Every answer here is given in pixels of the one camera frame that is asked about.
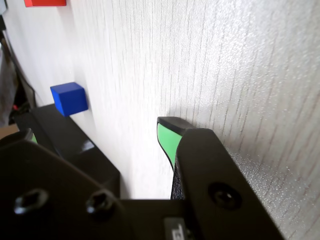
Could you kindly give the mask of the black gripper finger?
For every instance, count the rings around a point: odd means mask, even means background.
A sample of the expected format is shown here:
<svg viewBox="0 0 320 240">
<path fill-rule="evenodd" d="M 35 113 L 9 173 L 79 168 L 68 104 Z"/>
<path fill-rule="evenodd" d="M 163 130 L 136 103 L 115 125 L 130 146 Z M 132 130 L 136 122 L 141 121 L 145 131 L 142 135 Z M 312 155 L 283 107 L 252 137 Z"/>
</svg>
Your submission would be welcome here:
<svg viewBox="0 0 320 240">
<path fill-rule="evenodd" d="M 126 240 L 115 196 L 28 136 L 0 141 L 1 239 Z"/>
<path fill-rule="evenodd" d="M 157 140 L 175 173 L 198 240 L 281 240 L 272 218 L 213 130 L 157 118 Z"/>
</svg>

